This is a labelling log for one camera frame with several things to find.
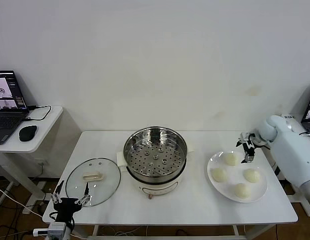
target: wooden floor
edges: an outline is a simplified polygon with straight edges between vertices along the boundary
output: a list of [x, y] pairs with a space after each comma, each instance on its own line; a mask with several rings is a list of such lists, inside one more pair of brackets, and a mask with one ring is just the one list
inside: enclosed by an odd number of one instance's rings
[[[9, 184], [6, 180], [0, 180], [0, 187], [6, 188]], [[46, 193], [51, 193], [57, 182], [47, 182], [44, 191]], [[288, 194], [292, 194], [292, 189], [289, 185], [285, 186], [285, 191]], [[13, 198], [16, 198], [17, 201], [25, 204], [27, 199], [30, 197], [30, 193], [21, 185], [13, 186], [10, 191]], [[5, 239], [5, 236], [8, 234], [13, 234], [14, 230], [10, 230], [7, 227], [12, 226], [18, 232], [33, 230], [34, 228], [46, 228], [48, 225], [42, 222], [42, 219], [37, 215], [30, 214], [24, 215], [21, 213], [22, 209], [16, 211], [16, 204], [9, 200], [5, 199], [2, 203], [3, 206], [14, 208], [8, 209], [0, 207], [0, 239]], [[41, 213], [45, 210], [46, 204], [42, 206], [35, 206], [33, 209], [37, 213]], [[302, 206], [300, 204], [294, 203], [293, 207], [298, 215], [298, 222], [293, 224], [278, 224], [277, 228], [274, 226], [267, 232], [261, 234], [256, 240], [310, 240], [310, 218], [305, 214]], [[246, 226], [245, 230], [249, 230], [252, 226]], [[98, 229], [98, 235], [114, 235], [117, 232], [129, 232], [136, 229], [136, 226], [100, 226]], [[85, 226], [85, 230], [88, 234], [93, 233], [93, 226]], [[244, 227], [239, 227], [239, 233], [244, 234]], [[142, 226], [132, 233], [128, 233], [129, 236], [145, 236], [146, 235], [146, 226]], [[217, 235], [233, 235], [233, 228], [231, 226], [149, 226], [147, 228], [148, 236], [217, 236]], [[21, 240], [22, 233], [18, 234], [18, 238], [14, 235], [8, 236], [7, 240]], [[22, 240], [30, 239], [43, 239], [42, 237], [32, 237], [30, 235], [23, 236]]]

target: glass lid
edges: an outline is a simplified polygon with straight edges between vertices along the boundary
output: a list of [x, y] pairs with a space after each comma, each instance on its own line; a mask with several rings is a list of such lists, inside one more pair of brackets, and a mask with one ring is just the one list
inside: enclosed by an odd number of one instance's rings
[[105, 202], [120, 184], [121, 172], [115, 162], [107, 158], [93, 158], [77, 166], [66, 182], [66, 195], [81, 199], [88, 183], [90, 200], [84, 207]]

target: stainless steel steamer basket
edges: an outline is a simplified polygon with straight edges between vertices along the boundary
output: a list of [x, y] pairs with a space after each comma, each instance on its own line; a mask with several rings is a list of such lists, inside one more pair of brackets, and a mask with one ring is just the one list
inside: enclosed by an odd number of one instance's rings
[[123, 149], [128, 172], [145, 184], [159, 185], [177, 178], [185, 168], [187, 145], [176, 131], [151, 126], [134, 133]]

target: dough ball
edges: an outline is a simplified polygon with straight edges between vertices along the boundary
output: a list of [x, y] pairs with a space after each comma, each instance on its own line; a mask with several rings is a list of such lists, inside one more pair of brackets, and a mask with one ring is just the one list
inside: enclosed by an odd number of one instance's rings
[[253, 168], [246, 169], [243, 175], [247, 181], [253, 184], [258, 183], [261, 178], [260, 173]]
[[251, 196], [251, 189], [245, 183], [239, 183], [235, 186], [235, 194], [241, 199], [247, 199]]
[[224, 159], [226, 164], [229, 166], [236, 166], [239, 164], [239, 159], [234, 153], [226, 153]]
[[222, 168], [214, 168], [211, 171], [211, 175], [212, 175], [213, 179], [219, 183], [224, 183], [228, 179], [226, 171]]

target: electrical socket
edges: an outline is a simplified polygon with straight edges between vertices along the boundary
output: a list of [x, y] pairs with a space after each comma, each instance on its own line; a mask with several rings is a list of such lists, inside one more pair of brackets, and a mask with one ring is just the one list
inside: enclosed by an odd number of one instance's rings
[[40, 165], [40, 166], [45, 166], [45, 165], [48, 165], [49, 163], [45, 160], [45, 159], [43, 159], [43, 158], [35, 158], [35, 161], [36, 161], [36, 163], [38, 164], [38, 165]]

